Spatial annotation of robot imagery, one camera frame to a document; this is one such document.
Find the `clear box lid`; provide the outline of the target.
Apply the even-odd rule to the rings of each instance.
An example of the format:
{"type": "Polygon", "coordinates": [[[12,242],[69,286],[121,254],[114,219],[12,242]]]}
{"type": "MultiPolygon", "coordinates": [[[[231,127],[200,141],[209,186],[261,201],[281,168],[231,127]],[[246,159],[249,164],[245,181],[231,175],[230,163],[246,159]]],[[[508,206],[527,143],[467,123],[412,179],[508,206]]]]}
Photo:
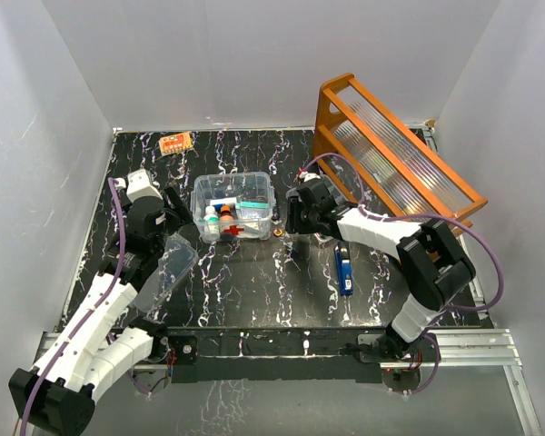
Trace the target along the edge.
{"type": "Polygon", "coordinates": [[[198,261],[197,251],[187,239],[175,233],[166,240],[158,266],[134,300],[134,307],[144,313],[158,310],[174,289],[189,277],[198,261]]]}

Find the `orange pill blister pack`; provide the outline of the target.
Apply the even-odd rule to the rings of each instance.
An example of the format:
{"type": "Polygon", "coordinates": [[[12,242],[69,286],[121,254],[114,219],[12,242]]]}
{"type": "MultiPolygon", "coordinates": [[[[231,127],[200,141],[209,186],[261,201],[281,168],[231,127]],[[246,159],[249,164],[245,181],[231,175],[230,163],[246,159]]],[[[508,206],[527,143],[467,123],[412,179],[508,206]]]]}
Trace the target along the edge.
{"type": "Polygon", "coordinates": [[[181,154],[193,149],[193,138],[190,132],[168,134],[159,139],[162,156],[181,154]]]}

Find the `brown orange medicine bottle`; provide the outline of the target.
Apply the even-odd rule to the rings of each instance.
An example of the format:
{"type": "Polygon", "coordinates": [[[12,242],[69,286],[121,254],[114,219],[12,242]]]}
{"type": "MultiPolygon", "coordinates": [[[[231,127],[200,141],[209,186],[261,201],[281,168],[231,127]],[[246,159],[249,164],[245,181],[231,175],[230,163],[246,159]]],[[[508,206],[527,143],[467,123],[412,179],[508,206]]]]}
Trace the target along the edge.
{"type": "Polygon", "coordinates": [[[232,209],[229,205],[223,205],[220,210],[220,221],[222,224],[228,224],[233,220],[232,209]]]}

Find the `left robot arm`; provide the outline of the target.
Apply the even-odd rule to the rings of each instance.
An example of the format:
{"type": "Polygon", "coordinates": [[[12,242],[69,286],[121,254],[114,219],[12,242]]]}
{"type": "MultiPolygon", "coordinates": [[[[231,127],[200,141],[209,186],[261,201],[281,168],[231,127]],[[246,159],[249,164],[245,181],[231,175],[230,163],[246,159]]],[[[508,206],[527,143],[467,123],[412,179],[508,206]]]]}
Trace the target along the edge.
{"type": "Polygon", "coordinates": [[[118,236],[72,319],[29,370],[8,382],[20,418],[19,432],[35,426],[55,435],[80,435],[103,395],[139,361],[160,362],[169,340],[145,325],[108,335],[160,265],[169,237],[192,222],[178,192],[146,182],[108,180],[118,236]]]}

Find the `white green small bottle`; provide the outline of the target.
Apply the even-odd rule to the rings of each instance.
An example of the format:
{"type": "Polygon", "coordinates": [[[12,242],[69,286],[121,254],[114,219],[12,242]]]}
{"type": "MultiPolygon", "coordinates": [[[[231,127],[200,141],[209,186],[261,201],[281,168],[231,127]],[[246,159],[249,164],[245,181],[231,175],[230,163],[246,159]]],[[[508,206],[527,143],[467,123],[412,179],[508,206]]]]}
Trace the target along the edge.
{"type": "Polygon", "coordinates": [[[216,209],[212,205],[205,207],[205,230],[206,230],[206,239],[209,243],[216,242],[220,238],[220,224],[219,216],[216,212],[216,209]]]}

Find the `white blue gauze packet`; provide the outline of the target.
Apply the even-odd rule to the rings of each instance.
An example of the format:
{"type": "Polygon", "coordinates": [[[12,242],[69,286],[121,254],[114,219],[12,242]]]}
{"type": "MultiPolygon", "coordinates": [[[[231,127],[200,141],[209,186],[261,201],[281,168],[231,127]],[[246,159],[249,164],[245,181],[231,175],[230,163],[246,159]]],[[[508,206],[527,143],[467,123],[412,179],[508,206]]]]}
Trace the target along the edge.
{"type": "Polygon", "coordinates": [[[239,239],[268,240],[272,235],[272,228],[269,220],[237,221],[235,225],[236,230],[238,231],[236,237],[239,239]]]}

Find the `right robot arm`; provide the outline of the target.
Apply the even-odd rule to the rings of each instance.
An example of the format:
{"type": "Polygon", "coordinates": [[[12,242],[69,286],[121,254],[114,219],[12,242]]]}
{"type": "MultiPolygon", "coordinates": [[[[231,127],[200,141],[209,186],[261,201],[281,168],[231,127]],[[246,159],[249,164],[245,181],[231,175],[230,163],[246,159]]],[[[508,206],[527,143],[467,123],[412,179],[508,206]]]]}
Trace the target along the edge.
{"type": "Polygon", "coordinates": [[[476,276],[470,258],[440,218],[424,223],[390,221],[351,202],[338,203],[319,177],[286,194],[286,231],[319,233],[358,243],[398,261],[409,295],[385,333],[362,352],[405,361],[419,350],[431,322],[476,276]]]}

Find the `blue white tube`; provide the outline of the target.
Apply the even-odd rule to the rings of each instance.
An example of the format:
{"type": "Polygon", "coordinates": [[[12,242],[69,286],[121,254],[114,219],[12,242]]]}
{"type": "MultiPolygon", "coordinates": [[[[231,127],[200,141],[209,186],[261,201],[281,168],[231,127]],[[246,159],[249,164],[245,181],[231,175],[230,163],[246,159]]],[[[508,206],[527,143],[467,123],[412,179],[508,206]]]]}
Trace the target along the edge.
{"type": "Polygon", "coordinates": [[[236,197],[225,197],[220,199],[212,199],[210,201],[211,206],[222,206],[222,205],[229,205],[229,206],[235,206],[237,204],[237,198],[236,197]]]}

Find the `blue thermometer case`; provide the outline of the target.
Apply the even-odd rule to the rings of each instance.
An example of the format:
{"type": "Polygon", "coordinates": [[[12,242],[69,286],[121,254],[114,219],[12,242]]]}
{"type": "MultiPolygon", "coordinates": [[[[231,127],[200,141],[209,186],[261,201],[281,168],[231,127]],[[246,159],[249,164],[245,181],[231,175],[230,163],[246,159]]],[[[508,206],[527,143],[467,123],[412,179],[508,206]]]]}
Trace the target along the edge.
{"type": "Polygon", "coordinates": [[[334,247],[334,258],[338,276],[340,295],[353,295],[352,261],[347,242],[339,241],[334,247]]]}

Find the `clear tray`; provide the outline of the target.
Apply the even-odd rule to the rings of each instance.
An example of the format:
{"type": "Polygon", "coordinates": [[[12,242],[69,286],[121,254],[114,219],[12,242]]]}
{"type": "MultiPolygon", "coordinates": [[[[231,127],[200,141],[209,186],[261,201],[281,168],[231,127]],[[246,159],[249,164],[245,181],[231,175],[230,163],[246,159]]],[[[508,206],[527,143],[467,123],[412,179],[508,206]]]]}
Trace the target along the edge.
{"type": "Polygon", "coordinates": [[[314,236],[319,244],[325,244],[332,240],[331,236],[327,236],[322,233],[316,233],[314,236]]]}

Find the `orange wooden shelf rack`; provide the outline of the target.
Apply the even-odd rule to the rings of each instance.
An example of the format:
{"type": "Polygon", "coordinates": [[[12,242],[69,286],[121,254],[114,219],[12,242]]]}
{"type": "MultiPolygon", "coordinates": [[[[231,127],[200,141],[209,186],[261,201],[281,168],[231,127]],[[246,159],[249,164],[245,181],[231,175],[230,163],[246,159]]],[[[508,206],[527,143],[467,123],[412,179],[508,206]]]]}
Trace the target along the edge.
{"type": "Polygon", "coordinates": [[[351,163],[395,216],[436,213],[470,226],[488,203],[351,73],[320,87],[312,156],[352,201],[328,153],[351,163]]]}

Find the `clear first aid box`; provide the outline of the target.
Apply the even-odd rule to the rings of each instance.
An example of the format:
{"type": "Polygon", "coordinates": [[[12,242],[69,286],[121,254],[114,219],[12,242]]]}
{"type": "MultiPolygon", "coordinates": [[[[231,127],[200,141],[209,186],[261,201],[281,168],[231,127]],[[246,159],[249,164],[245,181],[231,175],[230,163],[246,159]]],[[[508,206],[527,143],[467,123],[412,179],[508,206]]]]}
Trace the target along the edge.
{"type": "Polygon", "coordinates": [[[237,221],[269,220],[272,228],[273,208],[276,201],[269,174],[249,172],[201,175],[194,181],[190,209],[193,213],[193,221],[204,243],[209,243],[205,236],[206,230],[203,220],[205,207],[210,205],[212,199],[225,197],[236,197],[237,203],[240,201],[268,203],[271,208],[239,210],[236,205],[230,206],[233,220],[228,224],[222,224],[220,221],[222,206],[216,206],[215,209],[219,216],[220,238],[212,243],[238,240],[239,238],[236,237],[238,231],[235,225],[237,221]]]}

